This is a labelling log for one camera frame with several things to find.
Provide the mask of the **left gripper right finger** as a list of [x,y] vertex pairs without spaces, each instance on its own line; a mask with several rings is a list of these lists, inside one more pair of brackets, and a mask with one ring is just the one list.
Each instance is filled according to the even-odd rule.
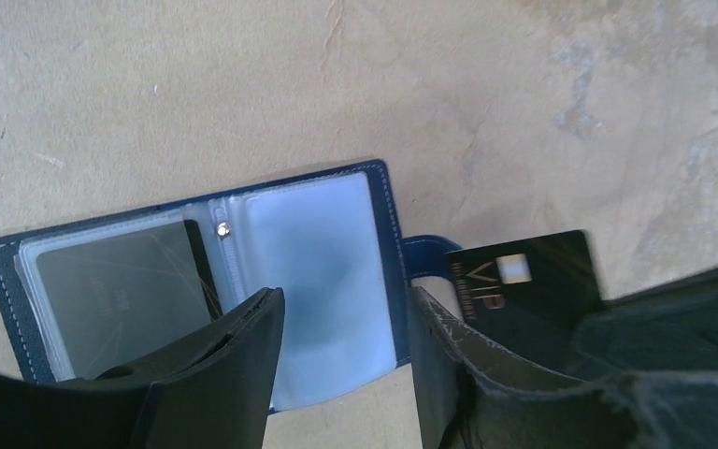
[[586,382],[546,369],[408,296],[426,448],[718,448],[718,372],[624,371]]

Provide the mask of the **black card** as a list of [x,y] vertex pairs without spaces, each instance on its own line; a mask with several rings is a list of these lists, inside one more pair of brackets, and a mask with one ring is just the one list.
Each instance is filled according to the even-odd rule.
[[58,381],[94,379],[223,313],[194,220],[48,243],[29,269]]
[[469,326],[544,368],[584,380],[605,373],[572,345],[582,319],[602,309],[585,231],[454,251],[445,264]]

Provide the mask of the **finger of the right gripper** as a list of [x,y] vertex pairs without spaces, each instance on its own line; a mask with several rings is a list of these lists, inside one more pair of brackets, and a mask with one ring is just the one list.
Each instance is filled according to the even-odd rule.
[[584,313],[570,335],[569,373],[718,371],[718,267]]

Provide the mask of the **blue leather card holder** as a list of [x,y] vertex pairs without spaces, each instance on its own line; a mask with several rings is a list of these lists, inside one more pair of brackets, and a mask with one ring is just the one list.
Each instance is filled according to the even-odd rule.
[[199,224],[221,316],[262,288],[283,292],[271,412],[337,398],[409,363],[408,289],[446,277],[444,257],[457,249],[442,236],[402,235],[380,159],[0,236],[0,312],[26,381],[61,382],[27,276],[30,255],[173,220]]

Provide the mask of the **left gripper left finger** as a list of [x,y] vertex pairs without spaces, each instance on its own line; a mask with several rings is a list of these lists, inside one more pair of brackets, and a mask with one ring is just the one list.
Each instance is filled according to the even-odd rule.
[[92,380],[0,375],[0,448],[259,448],[284,313],[282,291],[264,288]]

